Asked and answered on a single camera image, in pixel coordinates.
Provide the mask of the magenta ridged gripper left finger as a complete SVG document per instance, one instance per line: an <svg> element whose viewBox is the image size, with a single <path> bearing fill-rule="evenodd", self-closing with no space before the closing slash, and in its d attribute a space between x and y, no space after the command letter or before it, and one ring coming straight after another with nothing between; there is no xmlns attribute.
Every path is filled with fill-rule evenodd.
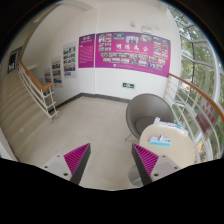
<svg viewBox="0 0 224 224"><path fill-rule="evenodd" d="M91 154L90 144L79 146L65 155L56 154L42 169L78 185Z"/></svg>

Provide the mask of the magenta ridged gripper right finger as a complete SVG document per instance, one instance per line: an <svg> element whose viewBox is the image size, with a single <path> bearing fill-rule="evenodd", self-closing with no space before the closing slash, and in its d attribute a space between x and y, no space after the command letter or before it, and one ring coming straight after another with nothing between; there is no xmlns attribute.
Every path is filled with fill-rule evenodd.
<svg viewBox="0 0 224 224"><path fill-rule="evenodd" d="M157 155L137 144L132 145L131 152L143 185L148 185L180 169L167 155Z"/></svg>

